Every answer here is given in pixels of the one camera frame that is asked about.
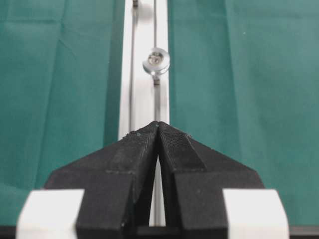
green fabric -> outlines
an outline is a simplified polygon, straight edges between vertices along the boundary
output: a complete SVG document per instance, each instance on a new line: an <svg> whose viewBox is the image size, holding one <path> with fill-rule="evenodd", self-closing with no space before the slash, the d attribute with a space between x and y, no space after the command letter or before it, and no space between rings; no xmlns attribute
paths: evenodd
<svg viewBox="0 0 319 239"><path fill-rule="evenodd" d="M124 1L0 1L0 225L49 173L117 140Z"/></svg>
<svg viewBox="0 0 319 239"><path fill-rule="evenodd" d="M319 1L172 0L171 124L319 224Z"/></svg>

textured black surface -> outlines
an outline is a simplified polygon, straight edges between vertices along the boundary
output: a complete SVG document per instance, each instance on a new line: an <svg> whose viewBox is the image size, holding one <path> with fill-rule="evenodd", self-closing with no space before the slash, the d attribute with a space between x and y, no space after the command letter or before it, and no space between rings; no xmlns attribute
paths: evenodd
<svg viewBox="0 0 319 239"><path fill-rule="evenodd" d="M165 218L183 238L227 238L223 188L264 188L256 171L159 123Z"/></svg>
<svg viewBox="0 0 319 239"><path fill-rule="evenodd" d="M78 237L122 238L125 225L148 225L158 123L52 172L46 189L84 188Z"/></svg>

hex socket screw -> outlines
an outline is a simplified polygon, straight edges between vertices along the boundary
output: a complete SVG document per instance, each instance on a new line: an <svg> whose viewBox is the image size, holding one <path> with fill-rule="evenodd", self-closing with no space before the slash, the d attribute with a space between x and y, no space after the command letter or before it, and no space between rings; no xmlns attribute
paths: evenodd
<svg viewBox="0 0 319 239"><path fill-rule="evenodd" d="M147 59L143 62L144 70L153 77L155 85L160 84L160 75L164 74L169 66L169 54L159 47L152 48Z"/></svg>

